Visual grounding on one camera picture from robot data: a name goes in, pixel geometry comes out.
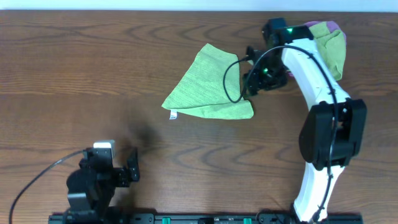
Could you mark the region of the light green microfiber cloth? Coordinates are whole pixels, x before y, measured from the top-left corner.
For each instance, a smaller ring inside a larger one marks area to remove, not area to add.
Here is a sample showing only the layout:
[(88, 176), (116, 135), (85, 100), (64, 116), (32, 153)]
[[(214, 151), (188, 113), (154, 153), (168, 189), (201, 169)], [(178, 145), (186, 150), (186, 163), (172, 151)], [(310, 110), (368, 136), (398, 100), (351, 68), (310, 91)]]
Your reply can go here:
[(254, 116), (250, 101), (231, 102), (240, 93), (238, 56), (206, 44), (162, 107), (199, 118), (250, 119)]

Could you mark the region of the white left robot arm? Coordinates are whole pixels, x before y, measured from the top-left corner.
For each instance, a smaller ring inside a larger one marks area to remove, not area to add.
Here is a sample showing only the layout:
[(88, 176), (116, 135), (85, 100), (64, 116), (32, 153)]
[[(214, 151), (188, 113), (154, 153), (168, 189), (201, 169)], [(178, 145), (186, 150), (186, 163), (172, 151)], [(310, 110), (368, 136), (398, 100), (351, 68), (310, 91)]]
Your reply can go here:
[(118, 223), (123, 219), (109, 204), (117, 188), (128, 188), (140, 179), (137, 149), (130, 151), (126, 165), (114, 167), (112, 149), (87, 148), (80, 168), (67, 179), (70, 204), (64, 223)]

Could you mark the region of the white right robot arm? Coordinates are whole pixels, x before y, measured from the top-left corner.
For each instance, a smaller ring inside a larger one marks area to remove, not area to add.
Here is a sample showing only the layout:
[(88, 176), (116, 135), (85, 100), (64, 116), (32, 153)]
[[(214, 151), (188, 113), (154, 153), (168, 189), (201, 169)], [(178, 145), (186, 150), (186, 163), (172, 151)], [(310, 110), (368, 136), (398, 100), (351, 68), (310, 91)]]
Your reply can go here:
[(248, 47), (252, 69), (243, 75), (246, 97), (287, 84), (292, 73), (308, 106), (298, 137), (305, 171), (290, 212), (265, 212), (259, 223), (362, 223), (360, 214), (328, 214), (327, 206), (338, 177), (357, 156), (366, 120), (363, 100), (353, 100), (333, 78), (313, 34), (305, 25), (288, 26), (270, 19), (262, 28), (268, 49)]

